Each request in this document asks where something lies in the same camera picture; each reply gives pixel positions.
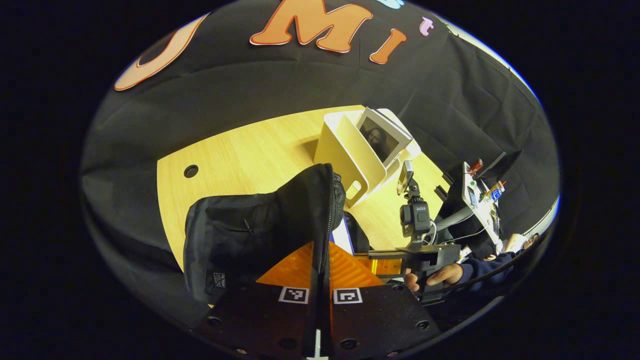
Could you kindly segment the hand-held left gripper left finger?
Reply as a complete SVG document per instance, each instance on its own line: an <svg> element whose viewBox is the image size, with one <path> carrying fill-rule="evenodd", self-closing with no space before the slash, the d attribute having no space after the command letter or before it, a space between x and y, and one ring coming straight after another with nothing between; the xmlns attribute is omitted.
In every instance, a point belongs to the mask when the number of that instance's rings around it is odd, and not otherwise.
<svg viewBox="0 0 640 360"><path fill-rule="evenodd" d="M318 272L314 244L258 281L227 289L194 329L203 341L245 360L306 360L316 353Z"/></svg>

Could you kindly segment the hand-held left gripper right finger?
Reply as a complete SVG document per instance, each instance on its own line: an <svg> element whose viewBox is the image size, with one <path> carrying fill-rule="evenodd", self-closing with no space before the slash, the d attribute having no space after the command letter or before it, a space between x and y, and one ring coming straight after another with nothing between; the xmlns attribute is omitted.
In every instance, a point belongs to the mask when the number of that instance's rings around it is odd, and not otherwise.
<svg viewBox="0 0 640 360"><path fill-rule="evenodd" d="M402 282L383 282L334 243L330 264L330 360L400 358L441 328Z"/></svg>

